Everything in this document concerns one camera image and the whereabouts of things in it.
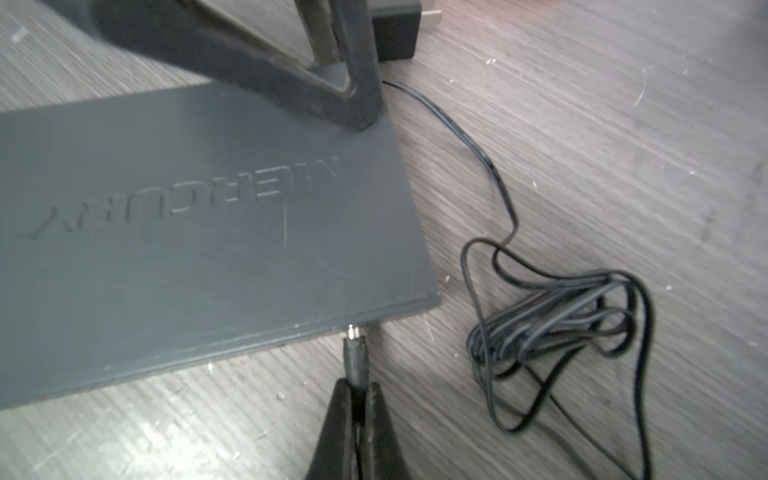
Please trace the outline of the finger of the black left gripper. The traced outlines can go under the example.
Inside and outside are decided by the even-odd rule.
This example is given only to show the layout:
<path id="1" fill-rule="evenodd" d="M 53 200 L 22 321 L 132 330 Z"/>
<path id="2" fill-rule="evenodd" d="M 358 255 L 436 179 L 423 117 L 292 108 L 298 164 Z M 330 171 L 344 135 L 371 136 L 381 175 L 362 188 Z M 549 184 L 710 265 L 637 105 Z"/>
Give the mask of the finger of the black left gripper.
<path id="1" fill-rule="evenodd" d="M 50 1 L 87 35 L 215 80 L 260 92 L 354 131 L 383 109 L 375 35 L 364 1 L 299 1 L 318 65 L 345 63 L 336 86 L 201 1 Z"/>

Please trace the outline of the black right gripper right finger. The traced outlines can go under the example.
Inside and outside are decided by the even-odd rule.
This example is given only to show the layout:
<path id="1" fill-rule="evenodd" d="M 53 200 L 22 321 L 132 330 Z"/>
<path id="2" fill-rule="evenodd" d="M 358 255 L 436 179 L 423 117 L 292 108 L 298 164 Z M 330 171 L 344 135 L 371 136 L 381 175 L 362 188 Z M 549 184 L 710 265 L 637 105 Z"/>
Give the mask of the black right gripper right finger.
<path id="1" fill-rule="evenodd" d="M 397 439 L 384 392 L 377 382 L 370 384 L 366 394 L 358 457 L 361 479 L 412 479 Z"/>

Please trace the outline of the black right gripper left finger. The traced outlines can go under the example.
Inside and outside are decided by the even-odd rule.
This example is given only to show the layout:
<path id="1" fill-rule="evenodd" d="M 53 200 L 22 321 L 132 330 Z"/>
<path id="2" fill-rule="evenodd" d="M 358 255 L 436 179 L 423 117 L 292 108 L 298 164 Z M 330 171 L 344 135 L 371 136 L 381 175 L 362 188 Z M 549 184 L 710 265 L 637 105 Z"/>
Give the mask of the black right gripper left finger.
<path id="1" fill-rule="evenodd" d="M 349 480 L 353 477 L 353 461 L 356 459 L 353 428 L 351 389 L 345 379 L 338 379 L 305 476 L 307 480 Z"/>

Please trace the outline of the black power adapter with cord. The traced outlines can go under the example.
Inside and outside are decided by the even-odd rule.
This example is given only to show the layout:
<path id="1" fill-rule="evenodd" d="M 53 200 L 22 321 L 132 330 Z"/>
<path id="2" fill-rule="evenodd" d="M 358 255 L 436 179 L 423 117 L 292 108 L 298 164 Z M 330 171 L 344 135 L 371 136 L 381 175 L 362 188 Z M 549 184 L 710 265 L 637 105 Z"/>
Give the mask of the black power adapter with cord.
<path id="1" fill-rule="evenodd" d="M 606 359 L 625 355 L 640 343 L 633 379 L 633 411 L 641 455 L 640 478 L 654 475 L 652 447 L 644 406 L 646 375 L 653 344 L 656 312 L 646 285 L 620 269 L 598 269 L 578 275 L 546 272 L 509 247 L 520 227 L 509 190 L 490 156 L 441 107 L 402 84 L 392 88 L 427 108 L 483 164 L 501 196 L 511 223 L 502 240 L 476 237 L 462 247 L 459 264 L 476 324 L 466 339 L 473 377 L 483 391 L 490 420 L 504 435 L 518 437 L 533 428 L 548 435 L 582 474 L 595 476 L 572 445 L 539 420 L 552 403 L 565 420 L 627 478 L 635 473 L 578 422 L 554 395 L 554 387 L 570 363 L 587 347 Z M 526 297 L 487 316 L 469 271 L 472 247 L 492 248 L 491 266 L 500 280 L 526 292 Z"/>

